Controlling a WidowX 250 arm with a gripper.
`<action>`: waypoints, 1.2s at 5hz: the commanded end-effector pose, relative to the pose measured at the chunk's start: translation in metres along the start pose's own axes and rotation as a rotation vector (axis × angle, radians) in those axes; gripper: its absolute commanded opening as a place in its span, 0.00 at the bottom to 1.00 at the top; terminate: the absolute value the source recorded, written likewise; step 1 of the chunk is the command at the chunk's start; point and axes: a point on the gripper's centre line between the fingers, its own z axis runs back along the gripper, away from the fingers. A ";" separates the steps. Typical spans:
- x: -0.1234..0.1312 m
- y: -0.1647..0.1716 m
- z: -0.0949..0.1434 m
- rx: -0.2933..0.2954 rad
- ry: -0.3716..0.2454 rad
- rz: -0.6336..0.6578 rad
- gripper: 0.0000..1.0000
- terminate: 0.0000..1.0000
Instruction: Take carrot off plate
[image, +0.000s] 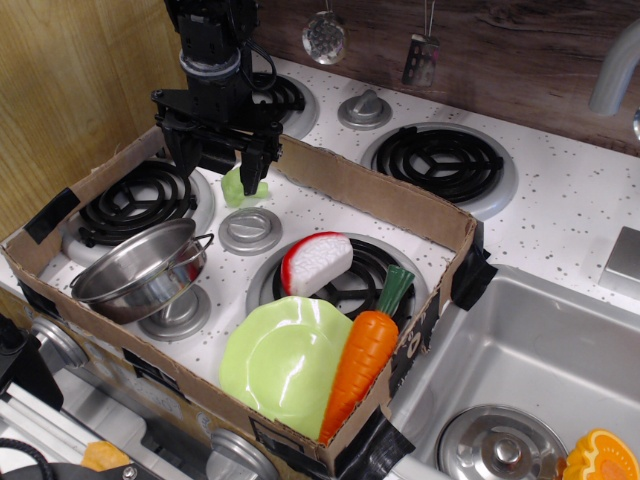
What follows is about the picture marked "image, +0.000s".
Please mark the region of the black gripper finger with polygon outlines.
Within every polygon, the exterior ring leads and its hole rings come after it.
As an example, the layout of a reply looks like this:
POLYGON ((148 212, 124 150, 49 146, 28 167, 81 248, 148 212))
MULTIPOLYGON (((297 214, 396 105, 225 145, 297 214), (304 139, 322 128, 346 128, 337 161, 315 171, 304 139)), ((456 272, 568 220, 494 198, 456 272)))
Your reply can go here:
POLYGON ((184 177, 189 177, 201 159, 201 142, 188 131, 162 126, 166 146, 176 169, 184 177))
POLYGON ((245 196, 257 193, 258 186, 268 173, 271 164, 270 152, 264 145, 250 145, 241 153, 240 181, 245 196))

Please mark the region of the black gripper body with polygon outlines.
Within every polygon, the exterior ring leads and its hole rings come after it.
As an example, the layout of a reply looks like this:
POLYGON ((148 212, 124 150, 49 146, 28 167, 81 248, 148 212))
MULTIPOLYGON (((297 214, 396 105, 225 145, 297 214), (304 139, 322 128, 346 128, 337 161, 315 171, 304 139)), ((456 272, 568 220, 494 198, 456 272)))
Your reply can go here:
POLYGON ((225 173, 250 145, 261 144, 279 156, 281 122, 259 118, 252 101, 253 88, 236 74, 223 84, 193 79, 186 90, 160 89, 151 93, 157 105, 156 124, 191 132, 201 142, 199 165, 225 173))

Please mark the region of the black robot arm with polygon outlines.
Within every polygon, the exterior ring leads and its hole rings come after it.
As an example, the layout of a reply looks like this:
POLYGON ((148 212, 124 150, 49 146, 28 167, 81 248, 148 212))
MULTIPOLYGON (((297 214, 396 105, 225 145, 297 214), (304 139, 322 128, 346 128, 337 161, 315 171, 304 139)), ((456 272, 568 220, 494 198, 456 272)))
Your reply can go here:
POLYGON ((254 96, 270 89, 253 71, 254 55, 265 51, 252 39, 259 24, 254 1, 168 1, 179 34, 179 63, 187 86, 151 94, 156 124, 176 167, 184 175, 197 168, 225 174, 240 170, 247 196, 254 195, 281 154, 283 127, 254 96))

